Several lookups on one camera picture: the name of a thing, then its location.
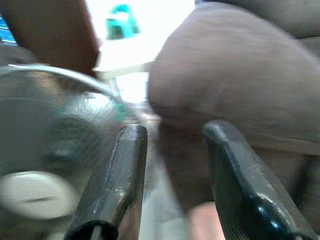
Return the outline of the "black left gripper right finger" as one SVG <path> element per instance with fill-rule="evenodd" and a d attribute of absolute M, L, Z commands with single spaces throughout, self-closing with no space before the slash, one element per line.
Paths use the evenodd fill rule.
<path fill-rule="evenodd" d="M 227 240 L 317 239 L 285 187 L 234 125 L 211 120 L 202 133 L 210 185 Z"/>

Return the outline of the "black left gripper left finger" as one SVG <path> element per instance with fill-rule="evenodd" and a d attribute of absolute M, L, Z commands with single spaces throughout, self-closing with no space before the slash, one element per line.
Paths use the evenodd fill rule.
<path fill-rule="evenodd" d="M 66 240 L 139 238 L 147 148 L 144 126 L 129 124 L 118 132 L 109 161 L 89 178 Z"/>

